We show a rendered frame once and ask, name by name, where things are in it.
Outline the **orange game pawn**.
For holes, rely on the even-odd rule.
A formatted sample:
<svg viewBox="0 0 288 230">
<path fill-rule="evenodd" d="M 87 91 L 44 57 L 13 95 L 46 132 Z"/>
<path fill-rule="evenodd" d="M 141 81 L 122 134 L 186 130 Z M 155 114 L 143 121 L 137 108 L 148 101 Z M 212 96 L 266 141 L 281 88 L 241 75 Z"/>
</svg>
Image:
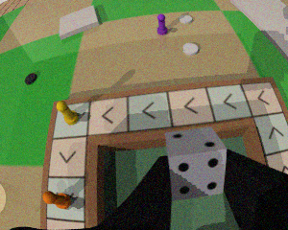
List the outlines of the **orange game pawn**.
<svg viewBox="0 0 288 230">
<path fill-rule="evenodd" d="M 52 191 L 45 192 L 43 195 L 43 199 L 45 203 L 56 204 L 57 208 L 67 208 L 71 206 L 71 198 L 68 195 L 64 195 L 60 193 L 56 195 Z"/>
</svg>

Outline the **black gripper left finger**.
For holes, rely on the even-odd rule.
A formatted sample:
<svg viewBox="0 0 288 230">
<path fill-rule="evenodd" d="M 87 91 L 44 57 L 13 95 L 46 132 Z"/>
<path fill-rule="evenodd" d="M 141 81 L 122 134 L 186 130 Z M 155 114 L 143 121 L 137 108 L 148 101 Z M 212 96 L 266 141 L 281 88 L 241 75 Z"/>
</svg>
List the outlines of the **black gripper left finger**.
<svg viewBox="0 0 288 230">
<path fill-rule="evenodd" d="M 75 230 L 170 230 L 171 222 L 170 164 L 160 156 L 144 179 L 98 226 Z"/>
</svg>

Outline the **purple pawn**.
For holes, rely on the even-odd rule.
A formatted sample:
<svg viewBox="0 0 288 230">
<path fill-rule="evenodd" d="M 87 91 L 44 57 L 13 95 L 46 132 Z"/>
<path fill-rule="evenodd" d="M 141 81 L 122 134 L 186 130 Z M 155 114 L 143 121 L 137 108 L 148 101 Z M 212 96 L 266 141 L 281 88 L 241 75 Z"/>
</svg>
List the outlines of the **purple pawn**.
<svg viewBox="0 0 288 230">
<path fill-rule="evenodd" d="M 156 20 L 158 20 L 158 33 L 160 35 L 166 35 L 167 34 L 167 27 L 166 22 L 164 22 L 164 19 L 166 19 L 166 15 L 160 14 L 156 17 Z"/>
</svg>

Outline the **square wooden game board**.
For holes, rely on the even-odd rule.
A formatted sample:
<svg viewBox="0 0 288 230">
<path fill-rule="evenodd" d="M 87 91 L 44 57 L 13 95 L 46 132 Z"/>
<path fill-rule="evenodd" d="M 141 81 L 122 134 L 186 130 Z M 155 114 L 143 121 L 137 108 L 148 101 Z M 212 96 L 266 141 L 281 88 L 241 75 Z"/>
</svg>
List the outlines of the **square wooden game board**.
<svg viewBox="0 0 288 230">
<path fill-rule="evenodd" d="M 228 150 L 288 173 L 288 123 L 270 81 L 148 93 L 67 107 L 79 119 L 69 126 L 64 115 L 56 112 L 47 192 L 70 196 L 71 206 L 66 210 L 47 203 L 48 230 L 85 229 L 86 137 L 90 135 L 176 127 L 89 138 L 89 229 L 120 207 L 155 161 L 167 156 L 164 131 L 212 127 Z M 252 119 L 193 126 L 244 118 Z M 240 229 L 222 193 L 171 199 L 170 230 Z"/>
</svg>

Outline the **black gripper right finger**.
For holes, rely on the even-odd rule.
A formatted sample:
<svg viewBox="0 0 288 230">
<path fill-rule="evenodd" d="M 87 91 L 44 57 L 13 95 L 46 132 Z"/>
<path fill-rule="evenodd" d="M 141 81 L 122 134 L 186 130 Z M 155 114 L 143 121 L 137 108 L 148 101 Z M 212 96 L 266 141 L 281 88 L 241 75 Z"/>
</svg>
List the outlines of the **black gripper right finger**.
<svg viewBox="0 0 288 230">
<path fill-rule="evenodd" d="M 224 193 L 240 230 L 288 230 L 288 173 L 226 149 Z"/>
</svg>

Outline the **yellow pawn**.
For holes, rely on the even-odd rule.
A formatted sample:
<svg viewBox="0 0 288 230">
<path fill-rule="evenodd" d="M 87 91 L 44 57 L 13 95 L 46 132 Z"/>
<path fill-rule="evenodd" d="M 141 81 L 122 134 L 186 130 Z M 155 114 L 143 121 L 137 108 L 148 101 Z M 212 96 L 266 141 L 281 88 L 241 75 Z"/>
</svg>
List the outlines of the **yellow pawn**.
<svg viewBox="0 0 288 230">
<path fill-rule="evenodd" d="M 64 115 L 64 120 L 66 120 L 69 126 L 73 126 L 76 122 L 78 122 L 79 115 L 76 115 L 75 111 L 71 111 L 70 108 L 67 107 L 67 102 L 60 100 L 56 103 L 56 109 L 60 112 L 60 114 Z"/>
</svg>

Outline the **square board game track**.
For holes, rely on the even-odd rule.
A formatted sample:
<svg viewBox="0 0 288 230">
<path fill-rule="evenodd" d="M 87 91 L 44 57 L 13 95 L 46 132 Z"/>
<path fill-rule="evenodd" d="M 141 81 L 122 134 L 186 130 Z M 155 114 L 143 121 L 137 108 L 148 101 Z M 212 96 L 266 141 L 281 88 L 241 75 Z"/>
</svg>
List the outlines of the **square board game track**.
<svg viewBox="0 0 288 230">
<path fill-rule="evenodd" d="M 129 96 L 139 96 L 139 95 L 148 95 L 148 93 L 158 93 L 158 92 L 168 92 L 168 91 L 180 91 L 180 89 L 189 89 L 189 88 L 208 88 L 208 87 L 217 87 L 217 85 L 234 85 L 241 83 L 263 83 L 263 81 L 270 81 L 272 84 L 272 88 L 275 90 L 276 96 L 281 104 L 281 108 L 283 114 L 286 116 L 286 120 L 288 123 L 288 111 L 285 103 L 283 103 L 283 99 L 281 93 L 279 93 L 277 84 L 272 77 L 266 78 L 245 78 L 244 80 L 214 80 L 214 81 L 205 81 L 204 83 L 184 83 L 184 84 L 175 84 L 175 85 L 164 85 L 164 87 L 155 87 L 155 88 L 145 88 L 145 89 L 135 89 L 135 91 L 125 91 L 125 92 L 114 92 L 114 93 L 105 93 L 105 95 L 95 95 L 95 96 L 85 96 L 85 97 L 76 97 L 76 99 L 67 99 L 67 104 L 78 104 L 78 103 L 87 103 L 87 101 L 98 101 L 98 100 L 106 100 L 106 99 L 118 99 L 118 97 L 129 97 Z M 51 112 L 51 123 L 48 126 L 48 138 L 47 142 L 45 142 L 45 156 L 44 156 L 44 166 L 43 166 L 43 179 L 41 179 L 41 200 L 40 200 L 40 229 L 47 229 L 47 203 L 44 202 L 43 195 L 47 192 L 47 184 L 48 184 L 48 170 L 49 170 L 49 156 L 51 156 L 51 145 L 53 139 L 53 127 L 55 127 L 56 122 L 56 103 L 59 101 L 53 101 L 53 107 Z M 152 130 L 164 130 L 164 129 L 176 129 L 176 127 L 197 127 L 197 126 L 209 126 L 209 124 L 220 124 L 220 123 L 228 123 L 228 122 L 239 122 L 239 120 L 248 120 L 252 118 L 244 118 L 244 119 L 235 119 L 235 120 L 226 120 L 225 122 L 214 122 L 214 123 L 204 123 L 204 124 L 194 124 L 193 126 L 171 126 L 171 127 L 160 127 L 159 129 L 148 129 L 148 130 L 137 130 L 137 131 L 125 131 L 125 133 L 113 133 L 113 134 L 102 134 L 102 135 L 90 135 L 87 138 L 87 147 L 86 147 L 86 170 L 85 170 L 85 227 L 89 229 L 87 226 L 87 222 L 89 218 L 87 217 L 87 212 L 89 212 L 89 208 L 87 208 L 87 189 L 89 189 L 89 185 L 87 185 L 87 178 L 89 177 L 89 169 L 87 165 L 89 165 L 89 153 L 90 153 L 90 145 L 89 138 L 94 137 L 106 137 L 106 135 L 117 135 L 117 134 L 129 134 L 129 133 L 141 133 L 141 131 L 152 131 Z"/>
</svg>

